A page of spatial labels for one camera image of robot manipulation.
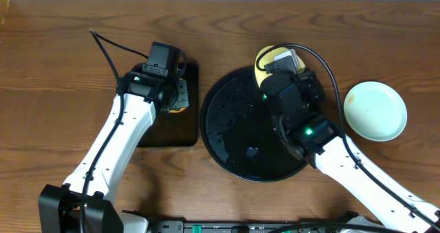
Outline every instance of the electrical cable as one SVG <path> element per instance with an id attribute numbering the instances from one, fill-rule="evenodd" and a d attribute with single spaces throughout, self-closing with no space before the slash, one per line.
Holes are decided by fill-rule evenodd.
<path id="1" fill-rule="evenodd" d="M 293 225 L 285 226 L 272 230 L 269 233 L 283 233 L 290 230 L 301 230 L 301 229 L 348 229 L 348 230 L 362 230 L 365 232 L 375 232 L 375 233 L 402 233 L 398 230 L 390 230 L 387 228 L 366 226 L 366 225 L 356 225 L 350 223 L 334 223 L 334 222 L 317 222 L 317 223 L 295 223 Z"/>
<path id="2" fill-rule="evenodd" d="M 119 47 L 119 48 L 121 48 L 121 49 L 123 49 L 123 50 L 125 50 L 125 51 L 132 52 L 132 53 L 134 53 L 134 54 L 139 54 L 140 56 L 142 56 L 142 57 L 144 57 L 144 58 L 146 58 L 146 59 L 149 59 L 149 57 L 148 57 L 147 55 L 143 54 L 142 52 L 138 52 L 138 51 L 133 50 L 133 49 L 130 49 L 130 48 L 128 48 L 128 47 L 124 47 L 123 45 L 120 45 L 120 44 L 114 43 L 113 41 L 110 41 L 109 39 L 107 39 L 107 38 L 105 38 L 105 37 L 102 37 L 102 36 L 99 35 L 99 34 L 96 34 L 96 33 L 95 33 L 95 35 L 96 35 L 98 38 L 100 38 L 101 40 L 103 40 L 103 41 L 105 41 L 105 42 L 108 42 L 108 43 L 110 43 L 110 44 L 112 44 L 112 45 L 114 45 L 114 46 L 116 46 L 116 47 Z"/>
<path id="3" fill-rule="evenodd" d="M 340 124 L 340 137 L 342 138 L 342 141 L 344 143 L 344 146 L 345 146 L 345 149 L 346 149 L 347 153 L 350 155 L 351 159 L 355 162 L 355 167 L 360 168 L 365 173 L 365 175 L 368 178 L 370 178 L 376 185 L 378 185 L 382 190 L 384 190 L 386 193 L 388 193 L 396 201 L 401 203 L 405 208 L 410 210 L 410 213 L 412 213 L 415 216 L 418 216 L 421 220 L 425 221 L 427 224 L 429 224 L 434 229 L 436 229 L 437 231 L 440 232 L 440 228 L 435 224 L 435 222 L 433 222 L 431 219 L 429 219 L 427 216 L 425 216 L 423 213 L 421 213 L 416 207 L 410 205 L 408 202 L 403 200 L 399 195 L 396 195 L 390 188 L 388 188 L 382 182 L 380 182 L 376 177 L 374 177 L 364 167 L 364 165 L 362 164 L 362 160 L 358 159 L 353 154 L 353 152 L 350 149 L 349 143 L 347 142 L 347 137 L 346 137 L 346 134 L 345 134 L 344 114 L 342 112 L 342 107 L 341 107 L 340 98 L 339 98 L 339 91 L 338 91 L 338 86 L 336 84 L 335 76 L 333 75 L 333 72 L 330 70 L 330 67 L 328 66 L 328 64 L 324 61 L 324 59 L 321 56 L 319 56 L 319 54 L 317 54 L 315 51 L 313 51 L 312 49 L 310 49 L 308 47 L 305 47 L 305 46 L 299 45 L 299 44 L 295 44 L 295 43 L 285 43 L 285 44 L 275 45 L 275 46 L 267 49 L 266 51 L 264 51 L 256 59 L 256 68 L 258 70 L 260 70 L 260 71 L 265 71 L 266 69 L 260 67 L 260 60 L 262 59 L 262 57 L 264 57 L 264 55 L 266 55 L 269 52 L 271 52 L 271 51 L 273 51 L 273 50 L 275 50 L 277 48 L 280 48 L 280 47 L 296 47 L 296 48 L 299 48 L 299 49 L 303 49 L 303 50 L 309 52 L 310 54 L 312 54 L 313 56 L 315 56 L 315 58 L 317 58 L 321 62 L 322 66 L 324 66 L 324 68 L 326 69 L 328 75 L 330 76 L 331 83 L 333 85 L 333 90 L 335 92 L 335 97 L 336 97 L 336 104 L 338 106 L 339 124 Z"/>
<path id="4" fill-rule="evenodd" d="M 98 44 L 98 46 L 101 49 L 102 53 L 104 54 L 105 58 L 109 62 L 110 68 L 113 71 L 113 75 L 115 75 L 116 83 L 118 84 L 118 93 L 119 93 L 121 103 L 120 103 L 118 119 L 116 119 L 115 125 L 111 129 L 111 131 L 110 131 L 109 135 L 106 137 L 105 141 L 102 143 L 102 146 L 99 149 L 99 151 L 96 153 L 95 158 L 93 159 L 92 163 L 90 164 L 89 171 L 87 171 L 85 173 L 84 186 L 82 187 L 82 193 L 81 193 L 81 199 L 80 199 L 80 232 L 81 233 L 85 233 L 85 198 L 87 195 L 87 190 L 89 188 L 89 183 L 90 183 L 90 179 L 92 178 L 94 168 L 95 168 L 96 164 L 98 163 L 98 160 L 99 160 L 102 152 L 104 152 L 105 147 L 109 143 L 111 137 L 116 132 L 116 129 L 118 128 L 119 124 L 121 124 L 122 116 L 124 115 L 124 94 L 122 92 L 122 83 L 119 78 L 118 71 L 116 71 L 115 65 L 111 61 L 109 54 L 107 53 L 107 51 L 105 51 L 105 48 L 102 46 L 102 43 L 99 41 L 99 39 L 98 39 L 99 35 L 96 34 L 93 30 L 90 30 L 90 33 L 93 36 L 93 38 L 95 39 L 96 43 Z"/>

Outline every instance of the black plate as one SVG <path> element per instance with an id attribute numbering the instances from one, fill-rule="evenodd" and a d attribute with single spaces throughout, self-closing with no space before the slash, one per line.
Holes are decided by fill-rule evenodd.
<path id="1" fill-rule="evenodd" d="M 234 71 L 217 82 L 203 102 L 200 118 L 208 152 L 237 177 L 279 181 L 307 165 L 291 156 L 272 130 L 253 67 Z"/>
<path id="2" fill-rule="evenodd" d="M 153 125 L 137 144 L 138 147 L 193 146 L 197 141 L 199 68 L 188 63 L 185 74 L 190 105 L 181 113 L 160 112 Z"/>

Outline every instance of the black coaster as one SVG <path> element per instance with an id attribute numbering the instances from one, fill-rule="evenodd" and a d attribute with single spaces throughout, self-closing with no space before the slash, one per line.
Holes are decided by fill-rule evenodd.
<path id="1" fill-rule="evenodd" d="M 197 112 L 199 90 L 199 68 L 188 63 L 185 74 L 190 102 L 181 113 L 160 112 L 153 125 L 139 141 L 138 147 L 192 146 L 197 141 Z"/>

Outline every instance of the white bowl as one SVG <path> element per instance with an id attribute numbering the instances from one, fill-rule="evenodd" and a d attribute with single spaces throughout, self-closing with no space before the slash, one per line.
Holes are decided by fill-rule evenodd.
<path id="1" fill-rule="evenodd" d="M 408 117 L 400 95 L 380 82 L 354 86 L 345 98 L 344 114 L 357 134 L 378 142 L 397 137 Z"/>

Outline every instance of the yellow object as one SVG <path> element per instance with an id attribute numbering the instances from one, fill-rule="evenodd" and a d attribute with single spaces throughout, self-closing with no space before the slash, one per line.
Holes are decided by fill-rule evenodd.
<path id="1" fill-rule="evenodd" d="M 267 49 L 273 47 L 272 46 L 267 46 L 265 48 L 263 48 L 258 55 L 256 56 L 256 59 L 259 58 L 259 56 L 266 51 Z M 274 57 L 282 54 L 283 52 L 286 52 L 288 49 L 286 47 L 280 47 L 277 48 L 275 50 L 270 51 L 269 53 L 267 53 L 266 55 L 264 55 L 264 57 L 262 57 L 262 59 L 260 60 L 260 67 L 263 68 L 264 65 L 269 64 L 270 62 L 274 61 Z M 259 69 L 256 68 L 256 59 L 255 59 L 255 64 L 254 64 L 254 70 L 255 70 L 255 78 L 256 78 L 256 82 L 258 83 L 258 86 L 260 87 L 261 82 L 263 80 L 265 80 L 268 76 L 271 76 L 272 74 L 266 74 L 266 71 L 260 71 Z M 303 62 L 303 60 L 298 57 L 298 60 L 300 62 L 300 69 L 298 70 L 298 73 L 303 72 L 304 68 L 305 68 L 305 64 Z"/>
<path id="2" fill-rule="evenodd" d="M 170 110 L 170 113 L 180 113 L 180 112 L 182 112 L 183 110 L 185 110 L 186 108 L 181 108 L 181 109 L 179 109 L 179 110 Z"/>

